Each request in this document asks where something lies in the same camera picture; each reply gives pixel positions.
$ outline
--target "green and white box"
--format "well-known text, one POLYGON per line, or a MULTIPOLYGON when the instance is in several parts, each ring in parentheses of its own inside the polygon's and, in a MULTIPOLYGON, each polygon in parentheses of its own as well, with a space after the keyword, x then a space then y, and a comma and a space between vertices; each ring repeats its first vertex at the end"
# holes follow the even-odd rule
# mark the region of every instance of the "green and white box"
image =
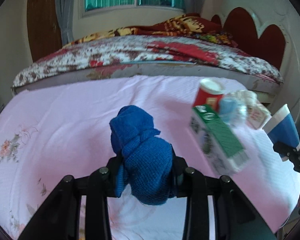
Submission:
POLYGON ((200 149, 220 175, 237 173, 247 164, 249 157, 244 147, 209 105, 193 107, 190 127, 200 149))

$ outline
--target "red container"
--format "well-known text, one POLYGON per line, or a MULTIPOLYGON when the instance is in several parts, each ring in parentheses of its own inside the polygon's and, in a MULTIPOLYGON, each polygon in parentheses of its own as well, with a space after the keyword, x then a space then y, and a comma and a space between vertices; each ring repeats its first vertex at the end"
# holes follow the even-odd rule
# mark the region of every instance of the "red container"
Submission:
POLYGON ((224 86, 212 78, 200 80, 199 91, 192 107, 210 105, 215 111, 218 111, 219 101, 224 95, 224 90, 224 86))

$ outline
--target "red headboard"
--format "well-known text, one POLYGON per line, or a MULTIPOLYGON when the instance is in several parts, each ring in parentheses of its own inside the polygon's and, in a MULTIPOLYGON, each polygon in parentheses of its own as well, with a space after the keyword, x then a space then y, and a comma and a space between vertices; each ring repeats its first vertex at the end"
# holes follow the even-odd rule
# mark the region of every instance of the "red headboard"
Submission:
MULTIPOLYGON (((220 17, 215 15, 212 22, 221 24, 220 17)), ((280 70, 286 40, 277 25, 269 25, 258 39, 257 30, 251 15, 243 8, 233 9, 223 26, 226 32, 251 56, 262 58, 280 70)))

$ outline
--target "wooden door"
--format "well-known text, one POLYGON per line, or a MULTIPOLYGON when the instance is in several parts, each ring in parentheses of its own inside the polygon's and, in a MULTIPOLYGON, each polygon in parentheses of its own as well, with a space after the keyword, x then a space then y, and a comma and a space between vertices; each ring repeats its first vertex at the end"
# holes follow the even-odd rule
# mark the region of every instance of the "wooden door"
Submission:
POLYGON ((62 48, 55 0, 28 0, 27 27, 33 62, 62 48))

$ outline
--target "blue knit fabric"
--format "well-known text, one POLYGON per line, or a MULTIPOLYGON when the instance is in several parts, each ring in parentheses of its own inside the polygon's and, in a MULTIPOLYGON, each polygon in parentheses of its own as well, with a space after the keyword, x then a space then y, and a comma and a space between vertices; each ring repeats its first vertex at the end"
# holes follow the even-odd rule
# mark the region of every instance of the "blue knit fabric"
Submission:
POLYGON ((171 145, 155 137, 160 131, 154 129, 152 116, 137 106, 125 106, 110 121, 110 128, 113 151, 121 151, 123 157, 116 196, 129 183, 132 195, 147 205, 161 205, 174 197, 171 145))

